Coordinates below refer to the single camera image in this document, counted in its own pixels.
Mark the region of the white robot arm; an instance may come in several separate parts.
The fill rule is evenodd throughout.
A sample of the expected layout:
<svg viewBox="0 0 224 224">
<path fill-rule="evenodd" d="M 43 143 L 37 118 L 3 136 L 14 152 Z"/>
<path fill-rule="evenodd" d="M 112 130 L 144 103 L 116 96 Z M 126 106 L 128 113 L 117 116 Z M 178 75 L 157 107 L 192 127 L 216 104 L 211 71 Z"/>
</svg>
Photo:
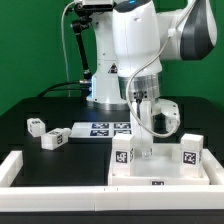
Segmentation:
<svg viewBox="0 0 224 224">
<path fill-rule="evenodd" d="M 74 0 L 76 33 L 93 27 L 97 71 L 87 102 L 107 110 L 130 109 L 135 147 L 152 152 L 153 116 L 164 114 L 173 134 L 179 120 L 164 108 L 158 75 L 163 60 L 201 60 L 217 41 L 209 0 L 187 0 L 179 10 L 158 13 L 153 0 Z"/>
</svg>

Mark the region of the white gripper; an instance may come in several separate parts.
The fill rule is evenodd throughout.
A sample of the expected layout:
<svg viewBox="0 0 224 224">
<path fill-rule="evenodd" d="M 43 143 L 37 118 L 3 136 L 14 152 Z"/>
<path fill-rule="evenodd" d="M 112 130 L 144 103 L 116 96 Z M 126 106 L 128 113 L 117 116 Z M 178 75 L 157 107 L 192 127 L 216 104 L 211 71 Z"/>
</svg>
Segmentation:
<svg viewBox="0 0 224 224">
<path fill-rule="evenodd" d="M 150 157 L 153 151 L 153 138 L 167 138 L 173 135 L 180 125 L 179 108 L 176 103 L 166 99 L 156 101 L 129 102 L 131 131 L 134 135 L 134 149 L 143 157 Z M 165 132 L 158 133 L 155 117 L 165 116 Z"/>
</svg>

